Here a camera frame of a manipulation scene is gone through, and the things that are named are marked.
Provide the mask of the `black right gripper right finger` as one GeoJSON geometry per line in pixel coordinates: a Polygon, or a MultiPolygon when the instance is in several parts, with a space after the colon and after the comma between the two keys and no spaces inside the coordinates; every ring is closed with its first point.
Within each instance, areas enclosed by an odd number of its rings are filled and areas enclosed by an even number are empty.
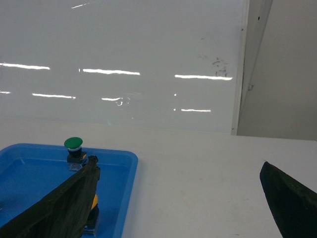
{"type": "Polygon", "coordinates": [[[265,162],[260,181],[274,221],[284,238],[317,236],[317,193],[265,162]]]}

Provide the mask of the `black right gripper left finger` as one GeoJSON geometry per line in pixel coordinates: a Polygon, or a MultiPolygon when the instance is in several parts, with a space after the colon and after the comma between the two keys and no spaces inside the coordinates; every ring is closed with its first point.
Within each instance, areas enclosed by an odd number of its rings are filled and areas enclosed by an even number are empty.
{"type": "Polygon", "coordinates": [[[97,156],[40,201],[4,224],[2,238],[80,238],[100,179],[97,156]]]}

